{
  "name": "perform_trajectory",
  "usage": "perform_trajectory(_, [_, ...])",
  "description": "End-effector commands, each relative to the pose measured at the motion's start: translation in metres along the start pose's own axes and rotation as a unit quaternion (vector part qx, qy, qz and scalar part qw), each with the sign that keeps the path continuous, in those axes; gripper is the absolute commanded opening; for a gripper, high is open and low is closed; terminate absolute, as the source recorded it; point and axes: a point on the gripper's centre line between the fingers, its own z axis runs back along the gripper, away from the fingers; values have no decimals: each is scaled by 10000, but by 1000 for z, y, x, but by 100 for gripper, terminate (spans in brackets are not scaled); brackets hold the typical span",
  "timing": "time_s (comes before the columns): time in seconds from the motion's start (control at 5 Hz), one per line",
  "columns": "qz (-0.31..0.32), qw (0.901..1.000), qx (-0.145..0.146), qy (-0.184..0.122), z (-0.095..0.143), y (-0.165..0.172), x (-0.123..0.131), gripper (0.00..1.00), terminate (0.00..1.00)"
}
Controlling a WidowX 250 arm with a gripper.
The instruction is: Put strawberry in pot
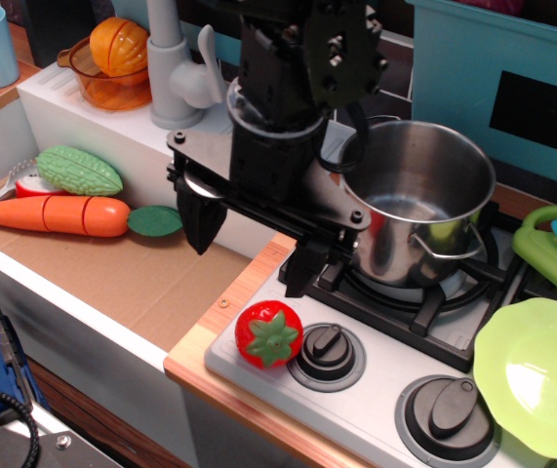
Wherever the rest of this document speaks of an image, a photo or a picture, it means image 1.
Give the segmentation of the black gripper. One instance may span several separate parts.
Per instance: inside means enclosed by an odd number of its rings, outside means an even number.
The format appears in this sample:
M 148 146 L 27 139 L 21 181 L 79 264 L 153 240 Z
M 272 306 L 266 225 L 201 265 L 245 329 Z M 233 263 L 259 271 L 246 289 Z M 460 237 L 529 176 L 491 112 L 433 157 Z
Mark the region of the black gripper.
M 329 174 L 324 150 L 338 147 L 332 124 L 318 119 L 297 130 L 270 132 L 240 115 L 231 134 L 172 131 L 169 180 L 177 193 L 188 244 L 202 255 L 232 210 L 307 243 L 351 250 L 372 219 Z M 285 273 L 286 297 L 302 297 L 327 263 L 327 246 L 297 245 Z

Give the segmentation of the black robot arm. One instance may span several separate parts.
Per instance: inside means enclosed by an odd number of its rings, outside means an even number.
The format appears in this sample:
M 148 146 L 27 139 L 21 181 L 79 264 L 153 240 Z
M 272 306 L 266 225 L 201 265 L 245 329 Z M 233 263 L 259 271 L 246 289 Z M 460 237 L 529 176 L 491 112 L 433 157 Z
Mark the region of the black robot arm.
M 228 136 L 173 132 L 169 178 L 189 245 L 203 253 L 228 211 L 297 243 L 286 294 L 303 296 L 348 263 L 371 218 L 331 180 L 360 165 L 369 127 L 360 101 L 385 57 L 367 1 L 218 1 L 239 16 L 238 77 L 226 94 Z

